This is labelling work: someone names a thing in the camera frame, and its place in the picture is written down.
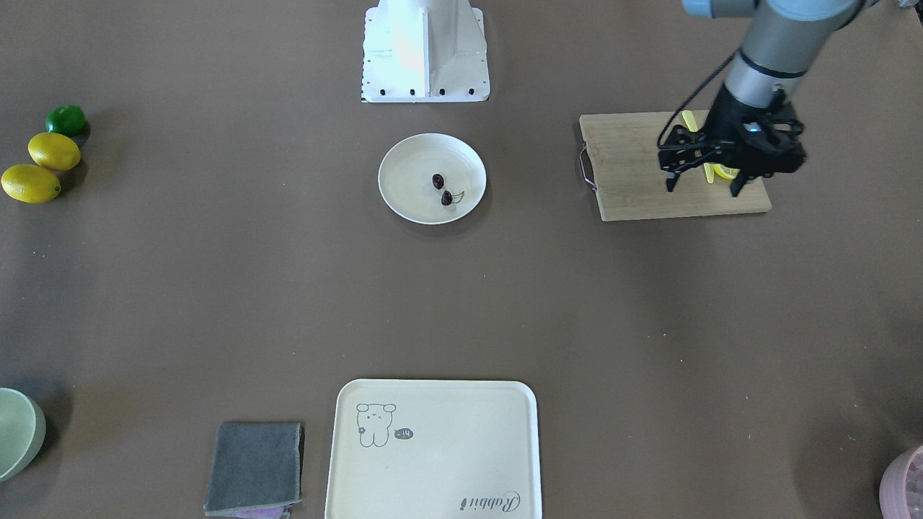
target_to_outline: lime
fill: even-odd
[[[51,171],[35,164],[16,164],[0,177],[3,190],[14,199],[42,203],[58,196],[61,182]]]
[[[41,167],[55,171],[73,169],[80,162],[80,148],[70,137],[43,132],[29,141],[29,155]]]
[[[45,117],[45,128],[54,133],[74,137],[87,125],[87,117],[79,106],[64,104]]]

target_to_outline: gray cloth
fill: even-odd
[[[288,505],[299,502],[301,432],[299,423],[222,424],[205,514],[243,517],[279,507],[284,513]]]

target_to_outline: white plate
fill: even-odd
[[[353,380],[337,397],[327,519],[540,519],[538,412],[509,381]]]
[[[444,206],[433,174],[445,178],[450,193],[464,192],[458,203]],[[422,133],[402,140],[385,154],[378,168],[378,190],[394,212],[416,223],[435,225],[458,220],[484,196],[487,171],[477,152],[463,141],[441,133]]]

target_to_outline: rectangular tray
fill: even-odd
[[[707,112],[693,113],[704,123]],[[773,207],[761,178],[732,198],[729,180],[715,178],[709,184],[700,167],[683,173],[674,192],[667,193],[656,142],[671,114],[581,115],[581,133],[593,165],[596,201],[604,222],[767,212]]]
[[[327,519],[542,517],[525,384],[353,380],[337,397]]]

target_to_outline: robotic arm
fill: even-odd
[[[757,177],[794,173],[807,155],[791,96],[830,35],[878,1],[683,0],[692,15],[753,21],[743,44],[715,73],[730,64],[701,130],[676,125],[662,144],[671,118],[657,140],[666,190],[672,192],[682,172],[703,163],[740,170],[732,197]]]

